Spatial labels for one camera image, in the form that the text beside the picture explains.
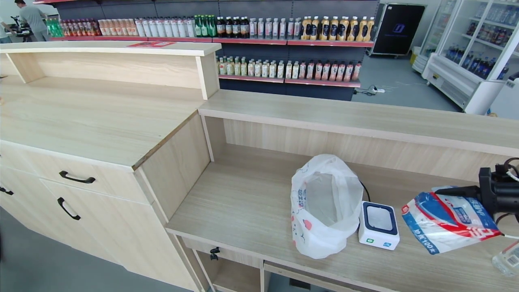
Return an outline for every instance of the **red label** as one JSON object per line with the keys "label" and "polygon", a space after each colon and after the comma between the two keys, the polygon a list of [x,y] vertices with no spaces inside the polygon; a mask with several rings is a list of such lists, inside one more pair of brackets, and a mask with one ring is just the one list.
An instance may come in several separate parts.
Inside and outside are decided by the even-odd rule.
{"label": "red label", "polygon": [[165,46],[169,46],[175,44],[175,42],[141,42],[133,45],[129,45],[128,47],[134,48],[161,48]]}

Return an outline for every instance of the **refrigerator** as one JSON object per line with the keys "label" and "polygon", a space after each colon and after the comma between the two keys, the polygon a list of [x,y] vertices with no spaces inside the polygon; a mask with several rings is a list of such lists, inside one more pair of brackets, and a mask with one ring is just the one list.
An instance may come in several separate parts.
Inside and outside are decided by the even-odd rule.
{"label": "refrigerator", "polygon": [[519,71],[519,2],[458,0],[422,77],[464,112],[485,114]]}
{"label": "refrigerator", "polygon": [[436,52],[445,29],[450,25],[451,15],[458,8],[458,4],[459,0],[442,0],[440,2],[422,43],[420,54],[413,62],[413,69],[420,74],[423,73],[431,53]]}

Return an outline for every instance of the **packaged bag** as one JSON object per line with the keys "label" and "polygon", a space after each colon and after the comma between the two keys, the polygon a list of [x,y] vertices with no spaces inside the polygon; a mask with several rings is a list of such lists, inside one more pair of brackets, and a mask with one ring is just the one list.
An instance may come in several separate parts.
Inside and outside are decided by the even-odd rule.
{"label": "packaged bag", "polygon": [[402,207],[402,217],[432,255],[501,235],[483,205],[470,197],[420,193]]}
{"label": "packaged bag", "polygon": [[363,187],[339,157],[321,154],[292,177],[292,239],[297,250],[322,259],[346,247],[359,226]]}

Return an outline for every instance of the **person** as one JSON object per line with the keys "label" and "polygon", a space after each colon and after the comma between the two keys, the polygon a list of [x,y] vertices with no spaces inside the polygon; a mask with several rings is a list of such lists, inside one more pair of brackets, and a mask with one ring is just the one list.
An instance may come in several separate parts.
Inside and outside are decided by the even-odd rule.
{"label": "person", "polygon": [[45,13],[35,6],[27,6],[24,0],[15,0],[15,3],[20,8],[20,19],[29,24],[38,42],[50,41],[47,26],[42,20],[43,17],[46,17]]}
{"label": "person", "polygon": [[0,44],[12,43],[9,36],[5,33],[4,28],[7,29],[8,31],[10,31],[13,35],[16,35],[16,31],[12,30],[9,25],[5,24],[4,20],[1,17],[0,17],[0,24],[3,26],[3,27],[0,27]]}

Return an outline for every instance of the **gray floor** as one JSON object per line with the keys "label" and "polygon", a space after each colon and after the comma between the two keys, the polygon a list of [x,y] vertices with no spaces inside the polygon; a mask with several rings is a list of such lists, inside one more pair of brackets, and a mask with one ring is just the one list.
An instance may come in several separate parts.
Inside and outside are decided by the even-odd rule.
{"label": "gray floor", "polygon": [[[364,88],[370,84],[384,94],[357,94],[353,101],[402,105],[445,111],[459,109],[434,87],[426,86],[408,59],[366,57],[361,71]],[[116,264],[74,250],[34,233],[0,208],[0,291],[2,292],[182,292],[187,291],[126,271]],[[273,276],[269,292],[297,292],[288,279]],[[313,292],[323,289],[313,287]]]}

